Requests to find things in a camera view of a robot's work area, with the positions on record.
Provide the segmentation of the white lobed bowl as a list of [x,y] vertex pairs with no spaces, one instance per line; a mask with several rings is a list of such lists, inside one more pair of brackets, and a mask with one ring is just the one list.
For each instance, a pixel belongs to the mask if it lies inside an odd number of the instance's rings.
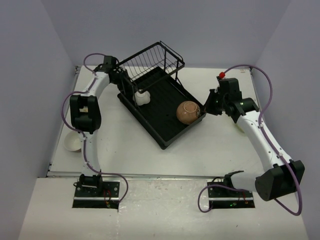
[[148,91],[143,93],[135,92],[133,98],[138,106],[146,105],[151,101],[151,94]]

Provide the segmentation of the brown ceramic bowl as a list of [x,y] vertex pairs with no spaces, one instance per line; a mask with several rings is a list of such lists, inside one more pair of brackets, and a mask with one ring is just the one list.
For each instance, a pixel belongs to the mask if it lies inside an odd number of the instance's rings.
[[200,115],[200,107],[194,101],[184,101],[176,109],[177,119],[185,125],[192,124]]

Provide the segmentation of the green white bowl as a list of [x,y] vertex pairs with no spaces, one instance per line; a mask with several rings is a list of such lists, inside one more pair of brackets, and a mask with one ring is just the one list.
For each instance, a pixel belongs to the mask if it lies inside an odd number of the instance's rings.
[[238,124],[236,124],[236,127],[239,129],[239,131],[240,131],[241,133],[245,133],[245,132],[243,131],[243,129],[242,129]]

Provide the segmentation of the red floral bowl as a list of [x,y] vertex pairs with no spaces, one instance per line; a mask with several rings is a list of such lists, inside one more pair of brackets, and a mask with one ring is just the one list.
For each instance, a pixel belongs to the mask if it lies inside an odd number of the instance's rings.
[[65,136],[63,145],[69,152],[81,152],[82,150],[82,143],[76,131],[71,131]]

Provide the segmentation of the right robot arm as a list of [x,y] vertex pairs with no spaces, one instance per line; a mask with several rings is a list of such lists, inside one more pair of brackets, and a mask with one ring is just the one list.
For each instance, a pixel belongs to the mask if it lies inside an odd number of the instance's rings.
[[204,110],[208,114],[225,113],[249,138],[262,163],[263,173],[242,170],[226,174],[223,191],[233,197],[241,190],[257,192],[264,201],[297,192],[305,166],[294,161],[272,136],[255,101],[243,98],[236,78],[220,79],[218,87],[209,91]]

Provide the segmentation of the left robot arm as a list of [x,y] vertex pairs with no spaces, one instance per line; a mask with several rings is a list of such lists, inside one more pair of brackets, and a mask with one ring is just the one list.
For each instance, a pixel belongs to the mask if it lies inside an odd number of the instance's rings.
[[119,61],[114,56],[102,53],[97,55],[103,56],[103,62],[95,69],[83,63],[83,66],[92,73],[89,84],[83,90],[73,91],[66,97],[69,100],[71,121],[68,127],[79,135],[84,160],[82,173],[75,184],[74,196],[78,201],[105,200],[110,202],[115,199],[121,201],[120,183],[104,181],[103,175],[121,178],[126,188],[128,188],[128,181],[119,173],[102,172],[97,144],[98,130],[102,124],[99,98],[110,83],[116,82],[114,74]]

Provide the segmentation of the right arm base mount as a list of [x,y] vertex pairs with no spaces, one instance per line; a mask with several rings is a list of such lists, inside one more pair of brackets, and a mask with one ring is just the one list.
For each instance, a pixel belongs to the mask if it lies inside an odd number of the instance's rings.
[[232,191],[221,187],[207,189],[210,209],[253,209],[254,196],[250,191]]

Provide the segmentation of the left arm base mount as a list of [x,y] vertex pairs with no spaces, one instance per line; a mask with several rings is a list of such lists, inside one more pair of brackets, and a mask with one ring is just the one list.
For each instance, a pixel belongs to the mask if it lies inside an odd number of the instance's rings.
[[72,208],[75,209],[119,209],[119,181],[104,181],[102,187],[82,186],[73,184],[75,192]]

